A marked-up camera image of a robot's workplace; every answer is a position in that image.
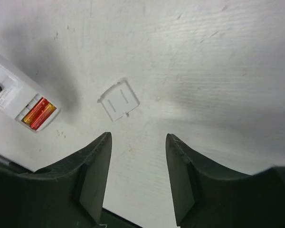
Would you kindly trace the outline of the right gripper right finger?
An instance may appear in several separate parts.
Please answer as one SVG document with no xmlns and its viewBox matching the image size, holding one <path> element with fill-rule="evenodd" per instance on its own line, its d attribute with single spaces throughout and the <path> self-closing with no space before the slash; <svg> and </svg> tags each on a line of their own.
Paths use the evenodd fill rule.
<svg viewBox="0 0 285 228">
<path fill-rule="evenodd" d="M 247 175 L 166 137 L 176 224 L 181 228 L 285 228 L 285 167 Z"/>
</svg>

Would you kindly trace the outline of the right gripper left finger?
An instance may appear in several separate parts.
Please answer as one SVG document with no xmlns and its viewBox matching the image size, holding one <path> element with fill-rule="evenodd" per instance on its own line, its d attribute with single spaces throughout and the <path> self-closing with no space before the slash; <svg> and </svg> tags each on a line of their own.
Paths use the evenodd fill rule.
<svg viewBox="0 0 285 228">
<path fill-rule="evenodd" d="M 100 222 L 112 152 L 105 132 L 37 171 L 0 156 L 0 228 L 94 228 Z"/>
</svg>

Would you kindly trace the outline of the white battery cover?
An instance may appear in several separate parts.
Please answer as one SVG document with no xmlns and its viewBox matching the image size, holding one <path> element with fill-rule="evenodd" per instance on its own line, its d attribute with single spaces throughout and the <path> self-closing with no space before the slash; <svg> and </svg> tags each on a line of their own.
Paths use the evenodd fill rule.
<svg viewBox="0 0 285 228">
<path fill-rule="evenodd" d="M 140 105 L 139 99 L 128 83 L 127 78 L 122 78 L 109 87 L 97 102 L 102 105 L 112 122 L 117 121 Z"/>
</svg>

